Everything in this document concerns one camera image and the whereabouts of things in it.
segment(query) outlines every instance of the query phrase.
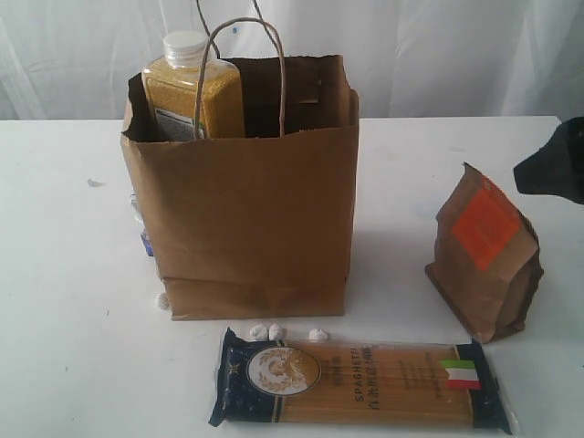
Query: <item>dry pasta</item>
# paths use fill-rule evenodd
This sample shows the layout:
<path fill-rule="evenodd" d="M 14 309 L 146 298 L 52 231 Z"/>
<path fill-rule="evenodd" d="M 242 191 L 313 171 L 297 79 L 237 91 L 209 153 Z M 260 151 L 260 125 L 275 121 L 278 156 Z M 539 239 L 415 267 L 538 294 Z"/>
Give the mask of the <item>dry pasta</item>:
<path fill-rule="evenodd" d="M 478 343 L 366 345 L 224 338 L 210 420 L 500 428 L 510 433 Z"/>

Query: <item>orange label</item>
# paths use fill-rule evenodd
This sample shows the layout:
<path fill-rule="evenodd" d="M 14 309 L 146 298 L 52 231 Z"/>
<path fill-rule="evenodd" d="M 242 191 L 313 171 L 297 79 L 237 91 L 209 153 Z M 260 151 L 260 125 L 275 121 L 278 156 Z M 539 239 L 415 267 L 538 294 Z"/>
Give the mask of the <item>orange label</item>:
<path fill-rule="evenodd" d="M 454 224 L 453 235 L 485 271 L 519 231 L 517 209 L 488 178 Z"/>

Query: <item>white curtain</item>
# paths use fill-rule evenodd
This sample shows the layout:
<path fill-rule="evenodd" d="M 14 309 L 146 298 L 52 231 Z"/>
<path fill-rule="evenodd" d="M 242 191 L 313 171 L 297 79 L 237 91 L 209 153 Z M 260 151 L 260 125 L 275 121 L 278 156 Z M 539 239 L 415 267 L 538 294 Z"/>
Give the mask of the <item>white curtain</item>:
<path fill-rule="evenodd" d="M 117 119 L 194 0 L 0 0 L 0 119 Z M 201 0 L 210 27 L 251 0 Z M 584 114 L 584 0 L 260 0 L 289 55 L 341 54 L 363 117 Z M 225 57 L 273 56 L 261 26 Z"/>

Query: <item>paper bag handle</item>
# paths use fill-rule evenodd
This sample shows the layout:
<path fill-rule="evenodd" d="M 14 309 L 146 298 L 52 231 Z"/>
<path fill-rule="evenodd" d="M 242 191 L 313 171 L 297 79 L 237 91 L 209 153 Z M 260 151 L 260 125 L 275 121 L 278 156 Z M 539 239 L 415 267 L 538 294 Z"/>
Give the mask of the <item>paper bag handle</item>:
<path fill-rule="evenodd" d="M 204 19 L 203 9 L 201 9 L 201 1 L 196 0 L 195 3 L 197 4 L 197 11 L 199 12 L 199 18 L 201 19 L 201 24 L 203 25 L 204 32 L 205 32 L 205 34 L 207 34 L 207 36 L 210 36 L 211 32 L 209 31 L 209 26 L 207 25 L 207 21 Z M 257 4 L 257 0 L 252 0 L 252 3 L 254 4 L 255 11 L 257 12 L 257 17 L 260 20 L 264 21 L 264 18 L 262 17 L 262 11 L 260 10 L 259 5 Z M 266 31 L 267 37 L 270 38 L 270 41 L 275 46 L 276 41 L 275 41 L 274 37 L 272 36 L 272 34 L 270 34 L 270 31 L 267 30 L 266 25 L 264 25 L 264 30 Z M 217 59 L 219 59 L 221 57 L 221 54 L 219 53 L 219 47 L 217 47 L 215 42 L 213 42 L 212 44 L 213 44 L 213 49 L 215 51 L 215 55 L 217 56 Z"/>
<path fill-rule="evenodd" d="M 217 34 L 229 27 L 234 25 L 235 23 L 259 23 L 260 25 L 269 28 L 274 35 L 276 41 L 276 51 L 277 57 L 280 60 L 280 137 L 284 136 L 284 117 L 285 117 L 285 108 L 286 108 L 286 68 L 284 65 L 284 50 L 282 49 L 282 42 L 280 41 L 280 35 L 277 33 L 275 27 L 267 23 L 267 21 L 261 20 L 259 18 L 253 18 L 251 16 L 241 17 L 241 18 L 234 18 L 233 20 L 229 20 L 224 22 L 222 25 L 219 25 L 209 36 L 207 41 L 207 45 L 204 48 L 203 52 L 203 59 L 201 61 L 201 72 L 199 73 L 199 81 L 197 84 L 197 97 L 194 103 L 194 138 L 196 140 L 201 139 L 201 132 L 199 131 L 199 120 L 201 119 L 201 99 L 203 97 L 203 83 L 204 83 L 204 74 L 205 70 L 207 69 L 207 58 L 209 57 L 209 50 L 211 49 L 211 45 L 215 40 Z"/>

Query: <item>white table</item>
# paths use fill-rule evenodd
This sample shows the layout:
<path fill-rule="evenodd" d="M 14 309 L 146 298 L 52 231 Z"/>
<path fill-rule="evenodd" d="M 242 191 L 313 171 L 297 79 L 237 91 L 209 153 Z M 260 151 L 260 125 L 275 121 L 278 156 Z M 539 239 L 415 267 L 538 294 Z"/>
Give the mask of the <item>white table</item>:
<path fill-rule="evenodd" d="M 527 330 L 485 350 L 529 437 L 584 430 L 584 208 L 516 191 L 512 166 L 558 120 L 363 120 L 347 315 L 289 337 L 466 342 L 423 272 L 434 215 L 468 161 L 529 217 L 546 274 Z M 0 122 L 0 436 L 473 436 L 380 427 L 207 425 L 227 326 L 171 322 L 129 205 L 118 120 Z M 88 179 L 103 183 L 92 187 Z"/>

